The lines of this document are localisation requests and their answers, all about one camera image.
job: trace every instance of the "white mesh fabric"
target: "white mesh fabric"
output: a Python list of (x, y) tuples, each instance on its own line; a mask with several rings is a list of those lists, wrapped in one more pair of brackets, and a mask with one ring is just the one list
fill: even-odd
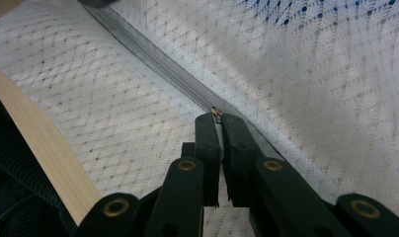
[[(334, 202), (399, 214), (399, 1), (119, 1), (134, 27), (235, 106)], [(163, 181), (203, 113), (75, 1), (0, 20), (0, 69), (52, 118), (103, 195)], [(247, 211), (205, 212), (205, 236), (250, 236)]]
[[(47, 113), (103, 196), (163, 183), (204, 113), (76, 1), (27, 1), (0, 20), (0, 70)], [(204, 236), (253, 234), (246, 208), (206, 208)]]
[(399, 1), (119, 1), (324, 199), (399, 214)]

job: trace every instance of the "white net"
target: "white net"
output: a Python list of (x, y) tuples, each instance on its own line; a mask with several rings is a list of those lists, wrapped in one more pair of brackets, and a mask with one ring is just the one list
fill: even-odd
[[(233, 105), (325, 200), (399, 215), (399, 1), (127, 0), (123, 18)], [(76, 1), (0, 20), (0, 69), (52, 118), (103, 195), (163, 181), (203, 111)], [(247, 210), (205, 211), (204, 236), (250, 236)]]

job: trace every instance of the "zipper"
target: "zipper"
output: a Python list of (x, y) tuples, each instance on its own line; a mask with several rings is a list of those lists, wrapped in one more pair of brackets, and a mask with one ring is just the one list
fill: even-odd
[(220, 163), (223, 163), (224, 138), (223, 138), (223, 127), (221, 124), (221, 117), (223, 116), (223, 112), (216, 107), (211, 107), (211, 113), (212, 116), (214, 117), (215, 131), (217, 132), (218, 144), (220, 145)]
[(216, 125), (221, 122), (221, 110), (243, 119), (263, 153), (268, 157), (283, 159), (270, 142), (236, 108), (206, 88), (117, 12), (110, 7), (92, 8), (84, 5), (83, 7), (150, 69), (190, 98), (205, 112), (211, 110), (214, 114)]

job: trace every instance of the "metal rivet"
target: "metal rivet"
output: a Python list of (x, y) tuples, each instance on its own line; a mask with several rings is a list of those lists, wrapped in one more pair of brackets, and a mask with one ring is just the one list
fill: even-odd
[(181, 161), (178, 164), (178, 168), (183, 171), (192, 171), (196, 168), (196, 163), (193, 161)]
[(122, 197), (118, 197), (108, 201), (108, 203), (104, 205), (104, 215), (108, 217), (116, 217), (123, 214), (128, 209), (128, 201)]
[(278, 171), (282, 169), (282, 164), (277, 161), (266, 161), (264, 162), (264, 166), (270, 171)]
[(362, 199), (351, 200), (351, 207), (356, 213), (366, 218), (375, 219), (380, 217), (380, 211), (378, 208), (368, 201)]

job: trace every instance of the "wooden board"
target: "wooden board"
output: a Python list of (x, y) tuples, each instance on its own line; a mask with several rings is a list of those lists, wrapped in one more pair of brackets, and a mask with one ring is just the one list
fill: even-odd
[(24, 0), (0, 0), (0, 18), (23, 2)]
[(101, 198), (48, 116), (0, 72), (0, 100), (77, 225)]

